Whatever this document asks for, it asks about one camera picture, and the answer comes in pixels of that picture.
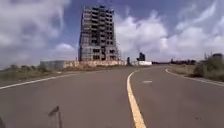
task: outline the asphalt road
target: asphalt road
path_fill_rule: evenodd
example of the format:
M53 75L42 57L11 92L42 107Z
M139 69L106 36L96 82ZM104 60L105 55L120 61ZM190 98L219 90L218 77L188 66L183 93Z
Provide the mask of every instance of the asphalt road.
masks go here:
M166 67L134 73L131 87L147 128L223 128L224 87L168 74ZM0 90L6 128L135 127L127 77L135 68L81 73Z

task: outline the road marking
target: road marking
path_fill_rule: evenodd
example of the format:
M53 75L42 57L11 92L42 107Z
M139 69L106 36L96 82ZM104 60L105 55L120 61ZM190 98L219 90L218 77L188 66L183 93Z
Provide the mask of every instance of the road marking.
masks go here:
M144 123L144 120L142 118L140 109L138 107L138 104L136 102L136 99L133 95L132 89L131 89L131 76L138 71L132 72L127 79L127 91L128 91L128 98L131 105L132 115L135 123L135 128L146 128L146 125Z
M12 85L8 85L8 86L0 87L0 90L1 89L6 89L6 88L11 88L11 87L16 87L16 86L20 86L20 85L32 84L32 83L37 83L37 82L41 82L41 81L47 81L47 80L53 80L53 79L57 79L57 78L73 76L73 75L77 75L77 74L69 74L69 75L63 75L63 76L57 76L57 77L49 77L49 78L45 78L45 79L33 80L33 81L24 82L24 83L12 84Z
M144 83L144 84L150 84L150 83L152 83L152 81L150 81L150 80L148 80L148 81L142 81L142 83Z
M181 75L172 73L168 69L166 69L166 72L171 74L171 75L182 77L182 78L189 79L189 80L199 81L199 82L202 82L202 83L214 84L214 85L218 85L218 86L224 86L223 82L215 82L215 81L213 82L213 81L210 81L210 80L199 80L199 79L195 79L195 78L189 78L189 77L185 77L185 76L181 76Z

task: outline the blue sky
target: blue sky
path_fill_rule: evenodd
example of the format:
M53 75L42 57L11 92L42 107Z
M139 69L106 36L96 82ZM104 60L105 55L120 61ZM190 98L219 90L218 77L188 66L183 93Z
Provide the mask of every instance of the blue sky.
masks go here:
M224 52L223 0L0 0L0 68L75 60L84 5L115 10L121 57L201 59Z

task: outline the unfinished building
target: unfinished building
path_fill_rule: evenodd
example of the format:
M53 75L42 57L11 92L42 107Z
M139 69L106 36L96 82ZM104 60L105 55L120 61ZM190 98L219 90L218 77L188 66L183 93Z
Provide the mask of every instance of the unfinished building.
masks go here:
M81 18L79 61L119 60L116 45L114 11L105 6L85 6Z

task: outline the building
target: building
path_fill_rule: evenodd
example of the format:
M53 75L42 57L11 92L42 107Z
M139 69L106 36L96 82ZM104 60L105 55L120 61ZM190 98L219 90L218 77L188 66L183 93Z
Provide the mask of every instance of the building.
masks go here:
M139 53L139 58L137 58L137 61L145 61L145 54L142 52Z
M105 6L85 6L81 18L79 61L119 60L116 45L114 11Z
M48 70L60 70L64 68L64 60L54 60L54 61L41 61L40 66L45 67Z

